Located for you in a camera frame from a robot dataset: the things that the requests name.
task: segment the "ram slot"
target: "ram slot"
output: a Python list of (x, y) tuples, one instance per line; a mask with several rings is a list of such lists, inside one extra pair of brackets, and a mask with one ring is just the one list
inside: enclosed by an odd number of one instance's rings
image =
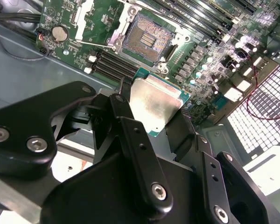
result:
[(114, 56), (112, 54), (109, 54), (106, 51), (101, 52), (100, 56), (102, 56), (103, 58), (108, 59), (110, 62), (114, 62), (114, 63), (120, 64), (120, 65), (124, 66), (125, 68), (130, 69), (131, 71), (135, 71), (136, 72), (138, 70), (138, 68), (133, 66), (132, 64), (130, 64), (130, 63), (128, 63), (128, 62), (122, 60), (121, 58), (118, 58), (118, 57), (116, 57), (116, 56)]
[(195, 1), (190, 1), (190, 0), (177, 0), (179, 2), (184, 1), (185, 3), (191, 5), (193, 8), (195, 8), (197, 11), (199, 11), (202, 14), (205, 14), (206, 16), (212, 18), (213, 20), (217, 21), (220, 26), (226, 28), (226, 29), (230, 29), (232, 27), (231, 24), (228, 24), (227, 22), (221, 20), (220, 18), (216, 17), (215, 15), (213, 15), (211, 12), (205, 10), (203, 7), (201, 7), (197, 2)]
[(212, 10), (214, 10), (216, 13), (220, 14), (222, 17), (224, 17), (224, 18), (226, 18), (226, 19), (228, 19), (230, 21), (234, 19), (234, 16), (232, 16), (231, 14), (226, 14), (226, 12), (224, 12), (220, 8), (218, 8), (216, 3), (213, 2), (213, 1), (200, 0), (199, 2), (205, 4), (206, 6), (208, 6)]
[(255, 8), (253, 5), (251, 5), (249, 2), (245, 0), (228, 0), (228, 1), (231, 4), (241, 8), (248, 15), (254, 15), (254, 13), (257, 11), (257, 8)]
[[(204, 25), (208, 26), (209, 28), (213, 29), (215, 32), (217, 33), (222, 33), (222, 30), (220, 30), (219, 28), (217, 28), (216, 26), (214, 26), (214, 24), (212, 22), (215, 22), (215, 21), (209, 21), (209, 18), (204, 18), (202, 17), (200, 14), (197, 14), (194, 10), (196, 11), (199, 11), (197, 8), (195, 8), (194, 6), (191, 6), (194, 8), (191, 9), (191, 8), (188, 8), (186, 5), (182, 4), (179, 0), (175, 1), (175, 0), (172, 0), (172, 2), (174, 2), (175, 4), (179, 5), (180, 8), (182, 8), (185, 12), (187, 12), (190, 16), (192, 16), (193, 18), (199, 20), (201, 23), (203, 23)], [(216, 25), (219, 27), (221, 26), (221, 23), (217, 23), (215, 22)]]
[(161, 7), (163, 7), (163, 9), (159, 9), (159, 11), (162, 12), (164, 10), (167, 10), (167, 11), (169, 11), (168, 12), (169, 14), (173, 14), (173, 15), (177, 16), (178, 19), (181, 20), (183, 23), (191, 26), (193, 29), (196, 29), (197, 31), (204, 34), (205, 36), (207, 36), (213, 40), (219, 40), (219, 38), (217, 37), (217, 34), (215, 32), (206, 30), (205, 27), (203, 27), (203, 28), (199, 27), (199, 24), (196, 24), (193, 21), (191, 21), (188, 17), (183, 16), (182, 14), (173, 11), (173, 9), (168, 7), (167, 5), (164, 5), (163, 3), (159, 3), (160, 2), (159, 0), (154, 0), (154, 2), (158, 3)]
[(169, 10), (172, 11), (172, 13), (176, 14), (177, 16), (183, 18), (185, 21), (190, 20), (189, 17), (199, 21), (201, 24), (203, 24), (205, 27), (207, 27), (208, 29), (212, 30), (215, 33), (221, 33), (222, 31), (218, 28), (216, 28), (215, 26), (213, 26), (213, 24), (211, 24), (210, 22), (208, 22), (206, 19), (204, 19), (203, 17), (199, 17), (197, 14), (191, 12), (191, 11), (185, 11), (184, 8), (177, 6), (175, 3), (173, 2), (169, 2), (169, 1), (165, 1), (165, 0), (154, 0), (155, 2), (159, 3), (161, 6), (163, 7), (167, 7)]
[(105, 76), (105, 77), (107, 77), (109, 79), (112, 79), (114, 81), (117, 81), (117, 82), (119, 82), (121, 80), (121, 78), (122, 78), (119, 75), (115, 75), (112, 71), (104, 70), (104, 69), (102, 69), (100, 67), (95, 68), (94, 71), (96, 73), (100, 74), (100, 75), (103, 75), (103, 76)]
[(99, 61), (96, 65), (96, 68), (104, 68), (105, 70), (109, 70), (109, 71), (113, 71), (114, 74), (120, 75), (122, 77), (124, 76), (128, 76), (128, 77), (134, 77), (134, 74), (128, 74), (126, 72), (124, 72), (121, 69), (118, 69), (114, 66), (114, 64), (109, 64), (103, 61)]
[(120, 71), (126, 73), (127, 75), (129, 75), (131, 77), (133, 77), (136, 74), (136, 72), (137, 72), (137, 71), (130, 70), (127, 67), (124, 67), (123, 65), (114, 63), (114, 61), (112, 61), (112, 60), (110, 60), (108, 58), (104, 58), (104, 56), (100, 57), (99, 63), (108, 64), (110, 66), (112, 65), (114, 67), (114, 69), (120, 70)]

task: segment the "black cable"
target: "black cable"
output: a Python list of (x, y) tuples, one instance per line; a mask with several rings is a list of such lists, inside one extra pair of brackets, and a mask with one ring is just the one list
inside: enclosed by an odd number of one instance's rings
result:
[(17, 18), (17, 17), (8, 17), (8, 18), (0, 17), (0, 21), (17, 21), (17, 22), (28, 22), (28, 23), (40, 23), (40, 20), (38, 20), (38, 19)]
[(18, 17), (18, 18), (35, 18), (35, 19), (40, 19), (41, 15), (33, 14), (33, 13), (0, 13), (0, 17), (4, 17), (4, 18)]
[(47, 52), (46, 52), (43, 56), (37, 57), (37, 58), (25, 58), (25, 57), (19, 57), (19, 56), (17, 56), (17, 55), (14, 55), (14, 54), (10, 53), (10, 52), (5, 48), (3, 42), (2, 42), (1, 39), (0, 39), (0, 46), (3, 48), (3, 50), (5, 51), (6, 54), (8, 54), (9, 56), (11, 56), (11, 57), (13, 57), (13, 58), (15, 58), (15, 59), (19, 59), (19, 60), (22, 60), (22, 61), (28, 61), (28, 62), (40, 61), (40, 60), (46, 58), (46, 57), (49, 55), (49, 53), (50, 53), (49, 47), (46, 45), (46, 43), (45, 43), (44, 41), (42, 41), (42, 44), (43, 44), (43, 46), (44, 46), (44, 47), (46, 48), (46, 50), (47, 50)]
[(14, 23), (10, 23), (8, 21), (0, 21), (0, 25), (2, 25), (3, 27), (10, 29), (26, 38), (29, 38), (32, 42), (36, 42), (36, 34), (35, 33), (31, 33), (17, 25), (15, 25)]
[(33, 0), (24, 0), (24, 1), (27, 2), (35, 10), (42, 12), (42, 7), (36, 2), (34, 2)]

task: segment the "metal sheet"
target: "metal sheet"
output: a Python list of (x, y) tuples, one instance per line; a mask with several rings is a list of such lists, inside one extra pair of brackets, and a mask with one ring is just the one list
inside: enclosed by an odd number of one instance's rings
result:
[(181, 91), (154, 76), (135, 79), (130, 101), (134, 118), (143, 123), (147, 133), (159, 133), (181, 108), (180, 94)]

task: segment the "capacitor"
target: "capacitor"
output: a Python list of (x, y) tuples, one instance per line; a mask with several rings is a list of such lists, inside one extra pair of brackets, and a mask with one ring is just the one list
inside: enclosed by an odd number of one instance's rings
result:
[(187, 102), (187, 107), (190, 108), (191, 106), (192, 106), (192, 102), (191, 102), (191, 101), (188, 101), (188, 102)]
[(239, 58), (247, 58), (249, 56), (249, 54), (242, 48), (237, 49), (237, 56)]
[(245, 35), (241, 35), (241, 36), (239, 37), (239, 40), (240, 40), (241, 42), (246, 42), (246, 41), (248, 40), (248, 37), (245, 36)]
[(219, 79), (215, 76), (215, 75), (211, 75), (211, 79), (217, 83), (219, 81)]
[(52, 29), (52, 36), (57, 42), (66, 41), (69, 38), (69, 32), (67, 28), (57, 25)]
[(230, 71), (232, 71), (232, 72), (235, 72), (235, 71), (237, 70), (237, 68), (236, 68), (233, 64), (231, 64), (231, 65), (229, 66), (229, 69), (230, 69)]
[(246, 47), (249, 48), (252, 52), (256, 52), (258, 49), (253, 44), (247, 43)]
[(206, 59), (207, 63), (212, 63), (214, 61), (213, 57), (211, 57), (211, 56), (206, 56), (205, 59)]
[(234, 63), (232, 63), (232, 65), (236, 68), (239, 68), (241, 66), (238, 62), (234, 62)]
[(190, 78), (189, 81), (190, 81), (191, 85), (194, 85), (196, 83), (195, 79), (193, 79), (193, 78)]
[(239, 41), (234, 41), (233, 45), (234, 45), (235, 48), (241, 48), (243, 46), (243, 44)]
[(201, 64), (201, 68), (202, 68), (203, 70), (207, 70), (207, 69), (208, 69), (208, 65), (205, 64), (205, 63), (202, 63), (202, 64)]
[(196, 78), (200, 78), (202, 76), (201, 71), (195, 71)]
[(213, 91), (213, 93), (214, 93), (215, 95), (217, 95), (217, 94), (219, 93), (219, 91), (217, 90), (217, 88), (216, 88), (215, 86), (213, 86), (213, 87), (211, 88), (211, 90)]

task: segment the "wire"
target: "wire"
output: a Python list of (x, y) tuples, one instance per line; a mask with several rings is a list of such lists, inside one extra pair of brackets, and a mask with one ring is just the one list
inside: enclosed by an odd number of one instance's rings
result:
[(0, 17), (0, 21), (17, 21), (17, 22), (26, 22), (26, 23), (40, 23), (38, 19), (29, 19), (29, 18), (17, 18), (17, 17)]
[(46, 58), (46, 57), (49, 55), (49, 53), (50, 53), (50, 49), (49, 49), (49, 47), (46, 45), (46, 43), (45, 43), (44, 41), (41, 41), (41, 42), (42, 42), (43, 46), (46, 48), (47, 51), (46, 51), (46, 53), (45, 53), (43, 56), (37, 57), (37, 58), (25, 58), (25, 57), (20, 57), (20, 56), (17, 56), (17, 55), (14, 55), (14, 54), (10, 53), (10, 52), (5, 48), (5, 46), (4, 46), (4, 44), (3, 44), (3, 42), (2, 42), (1, 39), (0, 39), (0, 46), (3, 48), (3, 50), (5, 51), (6, 54), (8, 54), (9, 56), (11, 56), (11, 57), (13, 57), (13, 58), (15, 58), (15, 59), (19, 59), (19, 60), (27, 61), (27, 62), (35, 62), (35, 61), (40, 61), (40, 60)]
[(15, 25), (14, 23), (10, 23), (8, 21), (0, 21), (0, 25), (4, 26), (5, 28), (8, 28), (26, 38), (29, 38), (31, 41), (36, 42), (36, 35), (34, 33), (31, 33), (17, 25)]
[(76, 40), (78, 43), (84, 43), (84, 44), (89, 44), (89, 45), (93, 45), (93, 46), (97, 46), (97, 47), (102, 47), (102, 48), (113, 48), (113, 46), (106, 46), (106, 45), (101, 45), (101, 44), (96, 44), (96, 43), (89, 43), (89, 42), (84, 42), (84, 41), (80, 41), (80, 40)]
[(35, 18), (35, 19), (40, 19), (41, 15), (33, 14), (33, 13), (0, 13), (0, 17), (4, 17), (4, 18), (18, 17), (18, 18)]
[(42, 12), (42, 6), (37, 4), (35, 1), (33, 0), (24, 0), (24, 1), (27, 2), (35, 10)]
[(249, 102), (250, 102), (250, 98), (251, 96), (255, 93), (255, 91), (258, 89), (259, 87), (259, 83), (258, 83), (258, 78), (257, 78), (257, 71), (256, 71), (256, 67), (254, 65), (253, 66), (253, 71), (254, 71), (254, 78), (255, 78), (255, 88), (254, 90), (248, 95), (248, 98), (247, 98), (247, 101), (246, 101), (246, 110), (248, 111), (248, 114), (250, 114), (250, 116), (254, 117), (254, 118), (257, 118), (259, 120), (279, 120), (280, 119), (280, 116), (276, 117), (276, 118), (263, 118), (263, 117), (258, 117), (256, 116), (254, 113), (252, 113), (250, 111), (250, 108), (249, 108)]

